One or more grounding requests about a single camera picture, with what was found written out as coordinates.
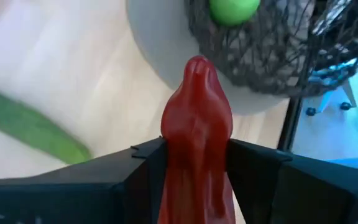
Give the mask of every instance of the chair leg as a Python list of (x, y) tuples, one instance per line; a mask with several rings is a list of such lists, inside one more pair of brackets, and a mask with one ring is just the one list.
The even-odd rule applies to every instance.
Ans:
[(352, 89), (352, 86), (351, 86), (351, 83), (349, 80), (346, 80), (344, 83), (343, 83), (343, 90), (345, 91), (345, 94), (347, 96), (347, 98), (349, 99), (350, 101), (350, 106), (351, 108), (355, 108), (357, 106), (357, 103), (356, 103), (356, 99), (354, 98), (354, 94), (353, 94), (353, 89)]

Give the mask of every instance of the wooden floor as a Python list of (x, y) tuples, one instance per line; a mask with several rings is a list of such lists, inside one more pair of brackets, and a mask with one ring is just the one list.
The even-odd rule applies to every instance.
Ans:
[[(147, 52), (144, 32), (136, 26), (131, 30), (128, 17), (141, 18), (141, 12), (146, 18), (149, 13), (138, 4), (0, 0), (0, 92), (47, 115), (95, 156), (157, 137), (162, 110), (179, 83), (163, 78), (170, 72), (161, 70), (162, 62)], [(147, 30), (151, 37), (152, 29)], [(162, 45), (156, 50), (161, 55), (169, 49)], [(185, 59), (173, 63), (172, 75), (181, 76), (178, 69)], [(275, 147), (288, 100), (224, 88), (235, 113), (233, 137)], [(238, 92), (243, 96), (233, 96)], [(0, 178), (63, 166), (0, 133)]]

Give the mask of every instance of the wire mesh basket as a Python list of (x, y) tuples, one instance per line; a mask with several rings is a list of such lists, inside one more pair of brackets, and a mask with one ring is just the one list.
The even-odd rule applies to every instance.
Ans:
[(185, 9), (200, 52), (235, 86), (317, 96), (357, 70), (358, 0), (261, 0), (234, 27), (212, 20), (208, 0), (185, 0)]

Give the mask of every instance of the green apple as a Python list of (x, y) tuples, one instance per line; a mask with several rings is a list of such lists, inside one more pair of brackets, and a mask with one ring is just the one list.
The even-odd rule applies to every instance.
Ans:
[(235, 26), (247, 21), (258, 6), (259, 0), (209, 0), (212, 18), (225, 26)]

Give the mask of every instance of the black frame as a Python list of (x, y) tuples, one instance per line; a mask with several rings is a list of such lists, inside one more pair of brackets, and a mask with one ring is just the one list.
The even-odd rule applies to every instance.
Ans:
[(277, 149), (284, 152), (291, 152), (292, 144), (295, 138), (296, 129), (298, 127), (299, 118), (302, 111), (302, 98), (291, 98), (288, 103), (287, 113)]
[[(156, 224), (166, 166), (166, 144), (157, 138), (0, 180), (0, 222)], [(358, 169), (231, 139), (227, 174), (247, 223), (358, 222)]]

